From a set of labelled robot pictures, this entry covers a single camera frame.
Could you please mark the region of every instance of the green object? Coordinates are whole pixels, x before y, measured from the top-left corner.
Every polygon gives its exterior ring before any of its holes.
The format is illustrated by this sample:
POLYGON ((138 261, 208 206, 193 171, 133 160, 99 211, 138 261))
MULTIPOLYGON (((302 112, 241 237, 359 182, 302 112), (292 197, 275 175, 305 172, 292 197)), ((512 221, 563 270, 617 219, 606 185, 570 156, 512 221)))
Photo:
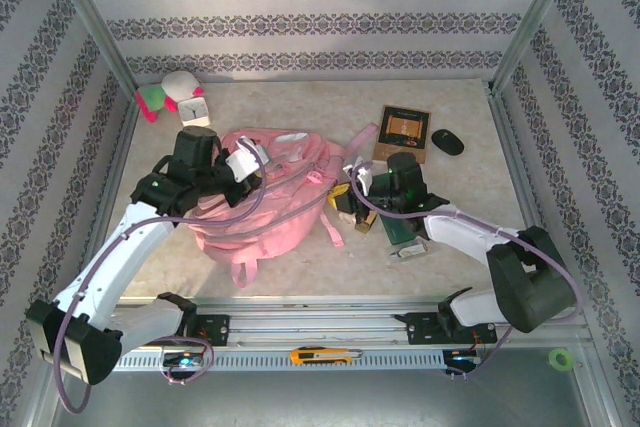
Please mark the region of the green object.
POLYGON ((549 352, 549 363, 560 372, 569 372, 573 369, 573 357, 567 349, 553 349, 549 352))
MULTIPOLYGON (((373 184, 389 185, 389 174, 376 175, 373 178, 373 184)), ((382 225, 384 225, 384 230, 387 232, 391 245, 402 244, 416 238, 416 234, 407 229, 403 220, 392 219, 382 214, 380 215, 380 220, 382 220, 382 225)))
POLYGON ((138 89, 138 92, 140 92, 140 95, 147 103, 147 108, 151 112, 155 112, 164 107, 167 94, 161 84, 143 85, 138 89))

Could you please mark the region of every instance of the wall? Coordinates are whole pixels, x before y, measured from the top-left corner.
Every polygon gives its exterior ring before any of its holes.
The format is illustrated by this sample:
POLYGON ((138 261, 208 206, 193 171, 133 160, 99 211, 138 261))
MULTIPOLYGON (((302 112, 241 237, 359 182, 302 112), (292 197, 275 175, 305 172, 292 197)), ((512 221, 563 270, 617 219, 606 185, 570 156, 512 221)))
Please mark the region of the wall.
POLYGON ((539 214, 640 423, 640 0, 554 0, 503 92, 539 214))
POLYGON ((0 426, 35 360, 24 313, 78 272, 128 105, 70 0, 0 0, 0 426))
POLYGON ((95 0, 141 83, 489 80, 532 0, 95 0))

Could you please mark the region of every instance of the beige floor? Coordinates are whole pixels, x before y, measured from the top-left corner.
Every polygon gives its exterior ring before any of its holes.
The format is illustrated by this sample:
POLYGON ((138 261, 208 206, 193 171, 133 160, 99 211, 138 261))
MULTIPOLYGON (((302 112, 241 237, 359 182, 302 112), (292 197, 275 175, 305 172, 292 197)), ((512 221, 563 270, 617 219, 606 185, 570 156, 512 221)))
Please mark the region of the beige floor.
MULTIPOLYGON (((346 145, 368 122, 379 121, 384 104, 429 110, 432 132, 448 128, 466 144, 459 157, 429 145, 423 171, 430 190, 494 223, 523 226, 479 80, 263 82, 209 84, 205 90, 212 111, 211 128, 219 134, 243 126, 308 129, 346 145)), ((177 114, 167 111, 155 124, 142 116, 138 119, 112 228, 136 182, 164 154, 171 153, 180 128, 177 114)), ((373 141, 360 153, 369 158, 372 150, 373 141)), ((427 257, 391 264, 385 254, 389 243, 379 221, 363 235, 341 223, 334 212, 327 212, 344 235, 343 248, 334 248, 323 227, 316 225, 295 251, 262 261, 256 282, 242 290, 231 281, 228 267, 205 256, 191 231, 180 226, 149 257, 124 297, 155 297, 165 291, 198 297, 440 296, 489 280, 482 265, 445 245, 434 245, 427 257)))

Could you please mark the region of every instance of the computer mouse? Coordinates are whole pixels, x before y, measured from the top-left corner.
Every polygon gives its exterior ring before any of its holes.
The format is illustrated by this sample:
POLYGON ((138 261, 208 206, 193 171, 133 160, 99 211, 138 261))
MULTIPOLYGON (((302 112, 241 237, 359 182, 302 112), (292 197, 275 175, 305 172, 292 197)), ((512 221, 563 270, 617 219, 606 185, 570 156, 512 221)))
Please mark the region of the computer mouse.
POLYGON ((464 144, 453 132, 447 129, 436 130, 431 136, 436 147, 449 155, 460 155, 464 151, 464 144))

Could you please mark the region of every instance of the pink backpack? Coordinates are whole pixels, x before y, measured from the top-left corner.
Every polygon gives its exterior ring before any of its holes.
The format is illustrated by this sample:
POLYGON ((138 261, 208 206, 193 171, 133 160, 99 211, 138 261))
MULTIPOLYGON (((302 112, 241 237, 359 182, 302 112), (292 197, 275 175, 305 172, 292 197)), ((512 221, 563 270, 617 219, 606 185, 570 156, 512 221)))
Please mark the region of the pink backpack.
MULTIPOLYGON (((190 225, 202 251, 217 262, 231 264, 233 281, 243 288, 258 274, 258 259, 270 259, 294 249, 320 218, 335 246, 344 245, 338 230, 323 212, 327 193, 342 175, 345 157, 377 130, 368 125, 345 149, 320 134, 276 129, 243 129, 227 134, 222 146, 233 152, 236 140, 247 136, 266 147, 267 192, 249 217, 232 225, 202 227, 190 225), (244 266, 246 280, 240 274, 244 266)), ((257 197, 254 192, 235 208, 224 197, 200 199, 192 216, 225 220, 248 210, 257 197)))

